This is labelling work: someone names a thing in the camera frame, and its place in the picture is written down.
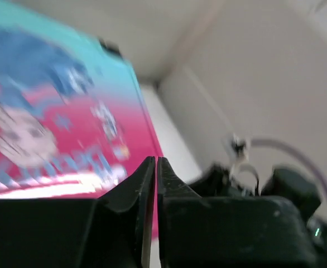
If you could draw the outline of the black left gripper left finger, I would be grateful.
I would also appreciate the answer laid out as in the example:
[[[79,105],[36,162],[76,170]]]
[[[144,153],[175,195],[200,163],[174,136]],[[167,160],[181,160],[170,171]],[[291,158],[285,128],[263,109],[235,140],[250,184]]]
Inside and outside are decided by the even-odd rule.
[[[149,267],[155,158],[97,199],[0,200],[0,267]]]

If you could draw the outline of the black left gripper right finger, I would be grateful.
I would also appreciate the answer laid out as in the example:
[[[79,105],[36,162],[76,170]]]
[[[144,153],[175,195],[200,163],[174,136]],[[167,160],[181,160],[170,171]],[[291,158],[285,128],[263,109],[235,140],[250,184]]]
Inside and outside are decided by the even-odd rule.
[[[157,163],[162,267],[327,267],[297,208],[281,197],[201,197]]]

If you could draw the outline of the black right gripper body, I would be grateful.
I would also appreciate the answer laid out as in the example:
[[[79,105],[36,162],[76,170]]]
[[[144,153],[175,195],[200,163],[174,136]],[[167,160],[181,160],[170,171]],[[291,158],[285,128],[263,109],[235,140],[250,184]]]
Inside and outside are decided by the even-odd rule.
[[[253,189],[237,180],[240,173],[250,173],[255,178]],[[270,178],[262,188],[259,187],[259,175],[250,164],[232,167],[213,165],[200,178],[189,183],[189,187],[201,196],[258,197],[275,195],[291,201],[299,210],[306,228],[311,234],[313,244],[321,251],[327,251],[327,222],[315,217],[314,213],[322,203],[315,183],[298,170],[277,165],[272,169]]]

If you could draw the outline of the pink and teal suitcase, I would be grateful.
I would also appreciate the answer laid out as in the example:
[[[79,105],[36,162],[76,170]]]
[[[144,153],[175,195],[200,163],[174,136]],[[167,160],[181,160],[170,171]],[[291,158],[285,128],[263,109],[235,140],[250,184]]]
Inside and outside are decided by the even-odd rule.
[[[0,1],[0,199],[97,198],[161,155],[129,62]]]

